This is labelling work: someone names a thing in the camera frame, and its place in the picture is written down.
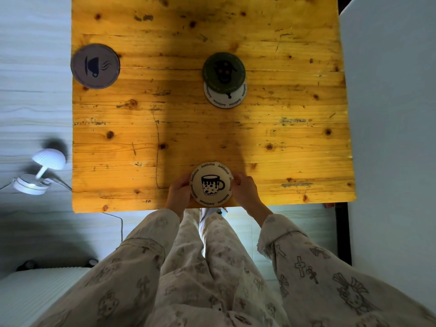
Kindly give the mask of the person's left hand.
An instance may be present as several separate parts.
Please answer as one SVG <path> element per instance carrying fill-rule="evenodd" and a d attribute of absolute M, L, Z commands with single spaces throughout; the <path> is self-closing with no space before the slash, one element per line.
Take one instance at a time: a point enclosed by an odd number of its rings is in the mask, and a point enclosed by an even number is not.
<path fill-rule="evenodd" d="M 165 204 L 165 209 L 171 210 L 178 217 L 180 222 L 183 220 L 185 209 L 191 201 L 191 192 L 177 191 L 177 179 L 172 182 L 169 187 L 169 192 Z"/>

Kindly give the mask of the person's right hand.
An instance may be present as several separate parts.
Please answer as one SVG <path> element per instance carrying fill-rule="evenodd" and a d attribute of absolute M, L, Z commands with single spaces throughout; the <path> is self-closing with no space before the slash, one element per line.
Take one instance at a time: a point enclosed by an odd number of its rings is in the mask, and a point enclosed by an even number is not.
<path fill-rule="evenodd" d="M 245 175 L 246 178 L 240 186 L 231 188 L 232 197 L 250 216 L 262 208 L 263 203 L 260 200 L 257 186 L 251 176 Z"/>

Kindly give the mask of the white coaster with mug print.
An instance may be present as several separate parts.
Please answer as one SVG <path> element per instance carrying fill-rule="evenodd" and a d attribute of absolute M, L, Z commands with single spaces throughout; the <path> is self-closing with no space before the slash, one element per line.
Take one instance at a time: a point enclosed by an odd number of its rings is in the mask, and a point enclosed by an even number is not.
<path fill-rule="evenodd" d="M 189 179 L 191 195 L 206 208 L 223 206 L 232 197 L 232 179 L 230 169 L 219 161 L 200 164 Z"/>

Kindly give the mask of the person's right forearm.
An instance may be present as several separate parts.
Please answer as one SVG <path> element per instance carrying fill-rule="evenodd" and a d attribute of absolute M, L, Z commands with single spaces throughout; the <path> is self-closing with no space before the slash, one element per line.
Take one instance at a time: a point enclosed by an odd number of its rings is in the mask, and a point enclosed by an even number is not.
<path fill-rule="evenodd" d="M 345 263 L 290 219 L 263 204 L 258 251 L 272 261 L 290 327 L 436 327 L 436 316 L 404 293 Z"/>

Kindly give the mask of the person's left forearm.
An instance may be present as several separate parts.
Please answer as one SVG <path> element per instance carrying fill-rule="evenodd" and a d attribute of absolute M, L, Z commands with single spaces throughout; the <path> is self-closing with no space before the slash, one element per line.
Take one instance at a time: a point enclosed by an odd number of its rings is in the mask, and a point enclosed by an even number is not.
<path fill-rule="evenodd" d="M 179 216 L 169 209 L 149 214 L 31 327 L 143 326 L 179 225 Z"/>

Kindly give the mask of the white coaster with lettered rim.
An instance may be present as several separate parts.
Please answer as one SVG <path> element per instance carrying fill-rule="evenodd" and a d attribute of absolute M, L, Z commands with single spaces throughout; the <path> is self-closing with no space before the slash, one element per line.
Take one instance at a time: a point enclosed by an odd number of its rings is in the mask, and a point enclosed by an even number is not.
<path fill-rule="evenodd" d="M 226 94 L 213 91 L 204 82 L 204 94 L 208 101 L 215 107 L 231 109 L 240 105 L 247 96 L 247 82 L 244 80 L 243 84 L 236 91 Z"/>

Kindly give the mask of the patterned pyjama trousers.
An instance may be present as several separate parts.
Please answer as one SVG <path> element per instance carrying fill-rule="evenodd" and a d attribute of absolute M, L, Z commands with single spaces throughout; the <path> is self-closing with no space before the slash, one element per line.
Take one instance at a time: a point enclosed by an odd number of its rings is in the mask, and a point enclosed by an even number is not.
<path fill-rule="evenodd" d="M 186 209 L 161 269 L 146 327 L 290 327 L 267 285 L 221 215 Z"/>

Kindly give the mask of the dark green coaster with face print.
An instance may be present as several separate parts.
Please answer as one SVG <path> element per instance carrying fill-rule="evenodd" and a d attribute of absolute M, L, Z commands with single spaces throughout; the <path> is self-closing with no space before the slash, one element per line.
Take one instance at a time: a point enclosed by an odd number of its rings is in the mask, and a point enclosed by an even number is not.
<path fill-rule="evenodd" d="M 204 83 L 212 91 L 228 94 L 243 86 L 246 70 L 243 62 L 236 55 L 219 52 L 209 56 L 203 65 Z"/>

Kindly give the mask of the white mushroom table lamp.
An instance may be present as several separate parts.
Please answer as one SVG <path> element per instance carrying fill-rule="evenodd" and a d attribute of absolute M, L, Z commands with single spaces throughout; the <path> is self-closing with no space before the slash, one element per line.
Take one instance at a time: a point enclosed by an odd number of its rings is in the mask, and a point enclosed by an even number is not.
<path fill-rule="evenodd" d="M 53 183 L 72 191 L 71 187 L 56 175 L 45 176 L 48 170 L 62 170 L 65 167 L 66 157 L 61 151 L 45 148 L 35 153 L 32 160 L 39 165 L 39 170 L 36 174 L 24 173 L 14 178 L 12 187 L 16 191 L 39 196 L 44 194 Z"/>

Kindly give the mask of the grey coaster with cup print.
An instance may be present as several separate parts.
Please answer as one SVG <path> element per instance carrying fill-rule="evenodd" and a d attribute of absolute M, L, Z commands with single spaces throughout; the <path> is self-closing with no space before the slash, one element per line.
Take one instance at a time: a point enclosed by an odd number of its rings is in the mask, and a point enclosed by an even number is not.
<path fill-rule="evenodd" d="M 120 60 L 110 47 L 91 43 L 79 48 L 71 57 L 74 79 L 89 89 L 104 89 L 113 85 L 120 74 Z"/>

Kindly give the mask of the white ribbed heater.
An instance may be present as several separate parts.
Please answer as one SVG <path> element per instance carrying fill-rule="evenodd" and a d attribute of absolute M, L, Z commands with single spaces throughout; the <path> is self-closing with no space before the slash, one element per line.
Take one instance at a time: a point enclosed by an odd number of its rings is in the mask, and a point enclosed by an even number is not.
<path fill-rule="evenodd" d="M 25 261 L 0 278 L 0 327 L 29 327 L 98 263 Z"/>

